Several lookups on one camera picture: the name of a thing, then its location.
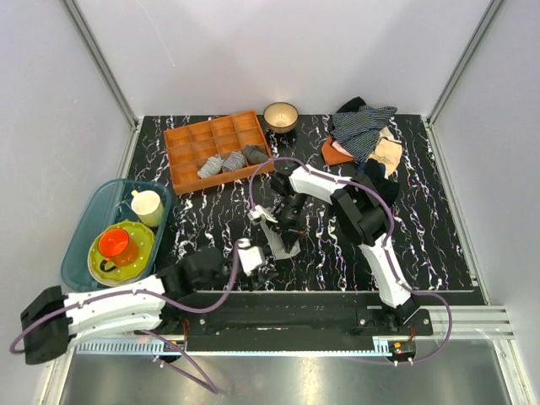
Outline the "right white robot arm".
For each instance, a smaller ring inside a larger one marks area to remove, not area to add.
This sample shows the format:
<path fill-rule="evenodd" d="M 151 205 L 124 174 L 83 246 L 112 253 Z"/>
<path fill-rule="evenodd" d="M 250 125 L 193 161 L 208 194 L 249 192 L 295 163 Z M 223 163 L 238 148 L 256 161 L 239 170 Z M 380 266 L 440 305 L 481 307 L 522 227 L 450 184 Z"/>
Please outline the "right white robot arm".
<path fill-rule="evenodd" d="M 268 220 L 267 240 L 274 258 L 297 254 L 304 235 L 300 216 L 305 201 L 313 197 L 329 203 L 347 239 L 359 246 L 377 282 L 383 308 L 383 324 L 393 334 L 413 325 L 419 305 L 406 282 L 393 249 L 392 213 L 366 175 L 335 176 L 310 166 L 272 174 L 271 188 L 282 197 Z"/>

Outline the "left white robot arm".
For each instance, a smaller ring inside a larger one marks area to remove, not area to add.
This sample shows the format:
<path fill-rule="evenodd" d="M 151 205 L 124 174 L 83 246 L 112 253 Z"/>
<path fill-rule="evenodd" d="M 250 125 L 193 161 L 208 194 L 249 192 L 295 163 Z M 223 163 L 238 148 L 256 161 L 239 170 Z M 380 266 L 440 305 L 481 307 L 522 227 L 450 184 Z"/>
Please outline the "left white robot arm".
<path fill-rule="evenodd" d="M 230 265 L 225 290 L 211 305 L 181 303 L 187 297 L 190 270 L 222 270 Z M 179 266 L 163 269 L 138 282 L 94 292 L 65 294 L 60 286 L 44 289 L 20 314 L 22 332 L 11 343 L 11 354 L 22 354 L 27 365 L 41 365 L 93 338 L 136 330 L 176 332 L 182 313 L 208 314 L 229 298 L 241 269 L 240 249 L 226 260 L 208 246 L 186 256 Z"/>

